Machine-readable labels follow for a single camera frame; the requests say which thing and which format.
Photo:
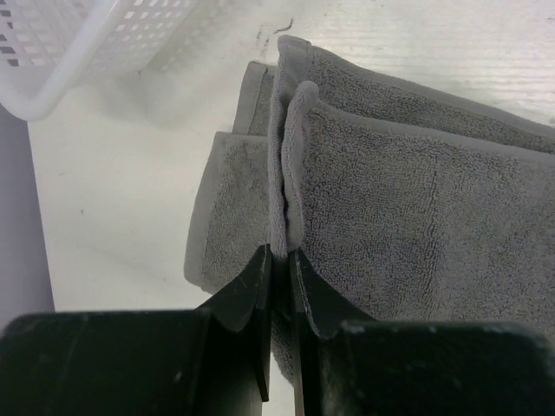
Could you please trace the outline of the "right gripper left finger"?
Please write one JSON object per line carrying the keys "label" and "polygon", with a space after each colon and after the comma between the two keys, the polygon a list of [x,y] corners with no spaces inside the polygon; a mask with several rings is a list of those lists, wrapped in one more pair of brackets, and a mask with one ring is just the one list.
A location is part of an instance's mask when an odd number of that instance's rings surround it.
{"label": "right gripper left finger", "polygon": [[1,335],[4,415],[259,415],[271,264],[260,246],[196,309],[24,315]]}

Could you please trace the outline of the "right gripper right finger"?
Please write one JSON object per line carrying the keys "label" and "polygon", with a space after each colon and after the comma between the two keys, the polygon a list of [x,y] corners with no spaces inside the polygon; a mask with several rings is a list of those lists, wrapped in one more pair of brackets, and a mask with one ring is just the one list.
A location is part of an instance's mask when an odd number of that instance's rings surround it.
{"label": "right gripper right finger", "polygon": [[551,415],[554,352],[510,322],[379,322],[291,253],[299,415]]}

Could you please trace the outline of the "grey towel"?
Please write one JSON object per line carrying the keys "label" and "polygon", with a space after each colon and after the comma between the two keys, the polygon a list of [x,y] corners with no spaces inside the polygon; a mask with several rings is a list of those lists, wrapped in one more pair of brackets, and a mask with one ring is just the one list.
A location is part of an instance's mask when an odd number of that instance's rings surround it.
{"label": "grey towel", "polygon": [[268,244],[382,321],[554,336],[554,131],[293,36],[251,63],[200,181],[184,275],[208,293]]}

